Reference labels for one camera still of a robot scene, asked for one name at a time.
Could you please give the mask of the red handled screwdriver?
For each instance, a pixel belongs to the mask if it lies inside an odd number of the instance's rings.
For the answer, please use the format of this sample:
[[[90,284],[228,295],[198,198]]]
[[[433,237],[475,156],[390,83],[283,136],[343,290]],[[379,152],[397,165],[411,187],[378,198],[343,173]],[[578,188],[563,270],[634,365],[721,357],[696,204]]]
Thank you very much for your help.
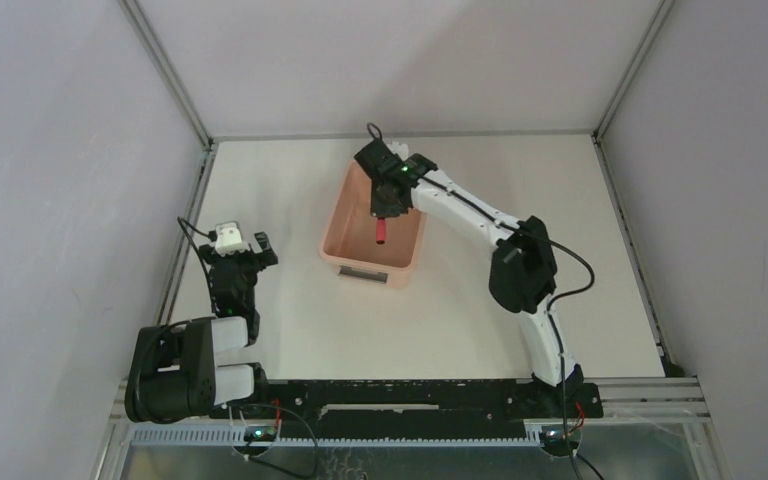
[[[377,245],[384,245],[387,241],[387,220],[377,218],[375,226],[375,242]]]

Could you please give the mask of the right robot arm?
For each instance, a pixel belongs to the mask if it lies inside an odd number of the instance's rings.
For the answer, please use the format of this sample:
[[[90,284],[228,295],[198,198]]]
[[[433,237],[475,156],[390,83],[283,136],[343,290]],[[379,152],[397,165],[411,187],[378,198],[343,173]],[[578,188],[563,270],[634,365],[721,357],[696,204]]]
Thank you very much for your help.
[[[580,365],[567,348],[556,318],[558,243],[535,216],[521,220],[491,207],[455,183],[437,164],[406,146],[372,139],[354,156],[371,182],[370,213],[378,219],[414,211],[445,222],[487,256],[488,289],[515,315],[530,355],[539,406],[565,415],[578,400]]]

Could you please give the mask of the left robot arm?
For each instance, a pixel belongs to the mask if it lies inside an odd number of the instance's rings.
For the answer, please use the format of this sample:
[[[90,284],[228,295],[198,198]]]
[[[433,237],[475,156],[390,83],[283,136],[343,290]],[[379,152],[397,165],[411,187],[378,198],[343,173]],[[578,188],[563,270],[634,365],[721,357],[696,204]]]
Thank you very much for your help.
[[[250,417],[270,409],[273,392],[258,362],[221,366],[217,360],[224,352],[253,346],[259,337],[255,286],[259,273],[278,257],[266,233],[254,238],[256,249],[223,233],[199,247],[211,315],[139,331],[124,399],[131,421],[171,424],[207,416],[232,401]]]

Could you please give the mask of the pink plastic bin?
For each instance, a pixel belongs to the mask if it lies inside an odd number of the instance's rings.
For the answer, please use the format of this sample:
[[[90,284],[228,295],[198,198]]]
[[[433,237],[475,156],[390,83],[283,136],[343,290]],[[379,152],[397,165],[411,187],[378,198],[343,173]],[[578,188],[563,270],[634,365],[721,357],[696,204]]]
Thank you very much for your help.
[[[319,254],[340,276],[403,289],[418,263],[426,215],[413,210],[388,219],[387,241],[377,245],[370,187],[361,167],[350,161]]]

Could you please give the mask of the left controller board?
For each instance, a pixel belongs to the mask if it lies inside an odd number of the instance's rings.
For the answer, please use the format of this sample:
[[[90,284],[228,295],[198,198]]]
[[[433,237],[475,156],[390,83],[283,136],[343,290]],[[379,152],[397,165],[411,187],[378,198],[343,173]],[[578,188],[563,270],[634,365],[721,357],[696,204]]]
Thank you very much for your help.
[[[277,430],[273,427],[250,427],[244,434],[245,443],[274,442]]]

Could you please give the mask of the controller board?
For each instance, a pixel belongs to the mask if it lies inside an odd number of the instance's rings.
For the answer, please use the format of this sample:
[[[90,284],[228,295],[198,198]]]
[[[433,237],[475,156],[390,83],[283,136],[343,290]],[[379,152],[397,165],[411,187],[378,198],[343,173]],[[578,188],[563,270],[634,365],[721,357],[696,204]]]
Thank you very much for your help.
[[[250,427],[244,434],[245,443],[274,442],[277,430],[273,427]]]
[[[581,431],[564,430],[561,425],[546,427],[540,433],[540,448],[552,458],[575,456],[580,445]]]

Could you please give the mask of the right controller board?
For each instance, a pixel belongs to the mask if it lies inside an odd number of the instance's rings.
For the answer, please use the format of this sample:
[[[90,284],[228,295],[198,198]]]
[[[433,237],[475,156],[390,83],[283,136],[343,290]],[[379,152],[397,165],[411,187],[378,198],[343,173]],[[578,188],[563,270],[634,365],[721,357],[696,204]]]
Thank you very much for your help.
[[[546,427],[540,433],[540,448],[552,458],[575,456],[580,445],[581,431],[564,430],[561,425]]]

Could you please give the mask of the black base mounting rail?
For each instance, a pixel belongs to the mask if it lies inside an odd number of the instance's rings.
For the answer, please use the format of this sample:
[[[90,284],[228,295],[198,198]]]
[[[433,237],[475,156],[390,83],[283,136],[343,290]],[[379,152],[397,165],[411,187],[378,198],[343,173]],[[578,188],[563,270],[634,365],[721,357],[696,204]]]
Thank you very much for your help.
[[[528,420],[604,415],[593,383],[562,393],[529,379],[270,381],[249,401],[285,408],[290,433],[320,441],[523,439]]]

